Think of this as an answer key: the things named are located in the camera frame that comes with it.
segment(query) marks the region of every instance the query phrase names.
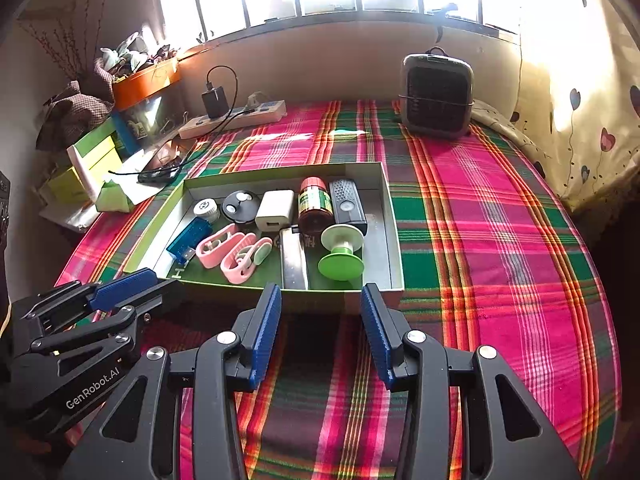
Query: pink clip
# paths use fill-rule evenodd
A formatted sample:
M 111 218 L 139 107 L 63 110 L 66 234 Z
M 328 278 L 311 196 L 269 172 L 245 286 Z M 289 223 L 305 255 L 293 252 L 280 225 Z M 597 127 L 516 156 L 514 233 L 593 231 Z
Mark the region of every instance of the pink clip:
M 269 246 L 267 254 L 271 251 L 273 242 L 270 238 L 260 238 L 258 241 L 256 241 L 256 238 L 257 236 L 254 233 L 245 235 L 222 259 L 220 270 L 222 270 L 229 283 L 239 285 L 248 280 L 254 273 L 255 267 L 261 264 L 266 257 L 265 254 L 260 261 L 254 262 L 255 253 L 266 245 Z
M 238 226 L 229 224 L 201 241 L 196 247 L 196 256 L 206 269 L 213 269 L 242 240 L 242 237 L 243 234 L 238 232 Z

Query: black remote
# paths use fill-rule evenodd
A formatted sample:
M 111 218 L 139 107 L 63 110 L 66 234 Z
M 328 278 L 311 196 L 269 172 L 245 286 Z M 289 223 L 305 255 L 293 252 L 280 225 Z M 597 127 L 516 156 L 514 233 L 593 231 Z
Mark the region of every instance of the black remote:
M 329 190 L 335 223 L 352 225 L 360 229 L 363 235 L 367 234 L 367 219 L 356 183 L 348 178 L 334 180 L 329 183 Z

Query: white box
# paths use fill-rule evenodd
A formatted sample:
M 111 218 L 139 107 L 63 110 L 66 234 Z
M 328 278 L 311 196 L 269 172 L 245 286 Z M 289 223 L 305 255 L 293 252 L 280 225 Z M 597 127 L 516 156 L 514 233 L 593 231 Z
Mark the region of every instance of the white box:
M 289 227 L 293 218 L 295 193 L 290 189 L 267 191 L 260 202 L 255 224 L 265 233 L 279 232 Z

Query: bed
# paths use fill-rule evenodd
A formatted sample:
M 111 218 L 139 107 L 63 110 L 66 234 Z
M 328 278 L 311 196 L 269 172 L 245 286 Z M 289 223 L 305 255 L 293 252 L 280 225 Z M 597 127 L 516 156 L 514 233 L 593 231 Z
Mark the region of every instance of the bed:
M 459 142 L 412 136 L 396 121 L 395 102 L 328 102 L 288 111 L 277 124 L 224 132 L 206 150 L 201 140 L 201 156 L 180 179 L 382 162 L 404 266 L 399 308 L 411 326 L 446 346 L 495 346 L 555 425 L 583 477 L 595 478 L 611 453 L 620 409 L 614 329 L 586 247 L 527 159 L 476 123 Z M 58 283 L 117 277 L 170 191 L 128 215 L 101 215 Z M 206 317 L 217 317 L 221 329 L 232 321 L 213 308 Z M 214 324 L 195 317 L 163 320 L 145 342 L 192 348 L 214 333 Z M 191 401 L 187 391 L 183 480 L 192 478 Z M 378 379 L 358 317 L 283 316 L 266 379 L 255 394 L 236 397 L 249 478 L 392 478 L 405 402 L 406 394 L 389 394 Z M 462 425 L 455 397 L 451 417 L 451 477 L 459 478 Z

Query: green suction cup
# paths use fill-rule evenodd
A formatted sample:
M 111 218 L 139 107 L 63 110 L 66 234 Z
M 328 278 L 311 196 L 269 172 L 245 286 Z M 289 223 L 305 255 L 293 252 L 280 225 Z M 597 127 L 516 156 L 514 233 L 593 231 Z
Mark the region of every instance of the green suction cup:
M 254 264 L 260 265 L 271 254 L 271 244 L 263 244 L 254 253 Z
M 331 251 L 318 262 L 320 274 L 336 282 L 348 282 L 364 272 L 363 261 L 353 254 L 362 247 L 362 232 L 347 224 L 336 224 L 322 232 L 320 241 Z

